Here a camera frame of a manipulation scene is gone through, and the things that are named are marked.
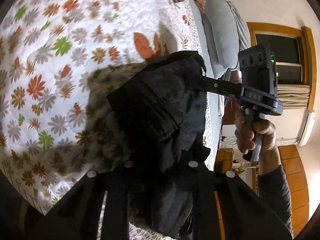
gray sleeve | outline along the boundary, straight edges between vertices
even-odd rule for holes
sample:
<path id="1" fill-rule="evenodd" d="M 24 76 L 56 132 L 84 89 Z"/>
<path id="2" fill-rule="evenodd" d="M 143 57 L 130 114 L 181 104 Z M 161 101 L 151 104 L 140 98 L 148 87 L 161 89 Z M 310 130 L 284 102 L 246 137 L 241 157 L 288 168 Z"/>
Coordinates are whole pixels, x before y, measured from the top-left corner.
<path id="1" fill-rule="evenodd" d="M 291 195 L 286 175 L 278 169 L 258 177 L 259 197 L 263 198 L 287 228 L 292 231 Z"/>

floral bedspread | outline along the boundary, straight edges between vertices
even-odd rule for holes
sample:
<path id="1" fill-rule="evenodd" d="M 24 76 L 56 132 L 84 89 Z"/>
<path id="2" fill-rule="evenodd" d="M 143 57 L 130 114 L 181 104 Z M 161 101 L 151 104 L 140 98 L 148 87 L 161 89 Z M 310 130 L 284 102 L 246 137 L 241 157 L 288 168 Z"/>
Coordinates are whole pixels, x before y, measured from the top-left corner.
<path id="1" fill-rule="evenodd" d="M 127 160 L 106 96 L 146 60 L 186 49 L 201 54 L 188 0 L 16 0 L 0 25 L 4 175 L 46 214 L 89 169 Z"/>

wooden cabinet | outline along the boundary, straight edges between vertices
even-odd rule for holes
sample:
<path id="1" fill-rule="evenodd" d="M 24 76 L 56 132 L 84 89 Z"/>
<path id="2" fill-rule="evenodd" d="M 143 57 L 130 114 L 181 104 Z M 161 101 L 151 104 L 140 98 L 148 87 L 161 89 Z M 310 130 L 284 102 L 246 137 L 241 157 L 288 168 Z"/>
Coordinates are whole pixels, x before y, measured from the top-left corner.
<path id="1" fill-rule="evenodd" d="M 241 71 L 236 70 L 231 72 L 230 82 L 238 84 L 241 83 Z M 222 125 L 235 124 L 235 114 L 239 109 L 236 100 L 231 98 L 224 108 L 224 116 L 222 118 Z"/>

white wall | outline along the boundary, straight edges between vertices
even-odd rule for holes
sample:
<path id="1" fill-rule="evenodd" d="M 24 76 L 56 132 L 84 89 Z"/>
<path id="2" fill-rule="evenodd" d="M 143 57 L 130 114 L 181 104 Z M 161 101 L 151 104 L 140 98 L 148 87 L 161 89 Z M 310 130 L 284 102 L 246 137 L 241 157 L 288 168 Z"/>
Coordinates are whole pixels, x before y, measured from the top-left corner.
<path id="1" fill-rule="evenodd" d="M 302 26 L 310 27 L 316 46 L 317 67 L 317 89 L 314 110 L 316 121 L 310 140 L 316 143 L 320 134 L 320 23 L 312 8 L 306 0 L 230 0 L 234 3 L 241 16 L 246 22 L 263 22 L 285 25 L 300 29 Z M 277 137 L 285 134 L 289 138 L 298 134 L 303 111 L 300 109 L 285 110 L 281 117 L 271 117 L 277 127 Z M 320 196 L 320 142 L 300 147 L 301 159 L 306 171 L 310 193 L 310 214 L 313 214 Z"/>

wooden window frame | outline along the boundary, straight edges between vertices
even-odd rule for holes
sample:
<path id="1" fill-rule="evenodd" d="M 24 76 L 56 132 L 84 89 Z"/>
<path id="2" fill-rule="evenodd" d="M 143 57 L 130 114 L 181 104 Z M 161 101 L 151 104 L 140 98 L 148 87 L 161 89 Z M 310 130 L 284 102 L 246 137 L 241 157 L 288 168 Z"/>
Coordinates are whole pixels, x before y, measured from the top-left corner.
<path id="1" fill-rule="evenodd" d="M 313 110 L 316 96 L 317 64 L 315 43 L 311 29 L 302 27 L 301 30 L 299 30 L 277 24 L 255 22 L 248 22 L 247 25 L 250 32 L 251 46 L 257 45 L 256 34 L 277 35 L 296 38 L 298 40 L 302 65 L 302 82 L 310 86 L 307 109 Z"/>

